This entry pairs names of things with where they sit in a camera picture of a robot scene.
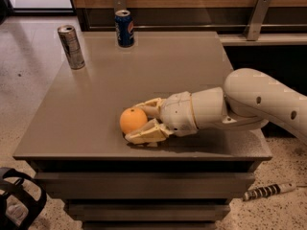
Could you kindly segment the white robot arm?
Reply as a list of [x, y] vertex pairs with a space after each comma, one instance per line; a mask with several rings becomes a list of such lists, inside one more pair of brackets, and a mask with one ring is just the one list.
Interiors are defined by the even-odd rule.
[[138, 145], [183, 137], [200, 130], [252, 130], [273, 123], [307, 143], [307, 97], [260, 71], [231, 72], [224, 85], [200, 92], [181, 92], [167, 99], [139, 103], [150, 120], [128, 132]]

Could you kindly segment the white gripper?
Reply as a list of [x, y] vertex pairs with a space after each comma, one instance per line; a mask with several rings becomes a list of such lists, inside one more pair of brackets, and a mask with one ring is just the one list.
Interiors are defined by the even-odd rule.
[[154, 98], [138, 103], [135, 107], [155, 119], [125, 135], [125, 139], [134, 145], [162, 142], [173, 134], [183, 137], [198, 132], [189, 92], [174, 94], [166, 100]]

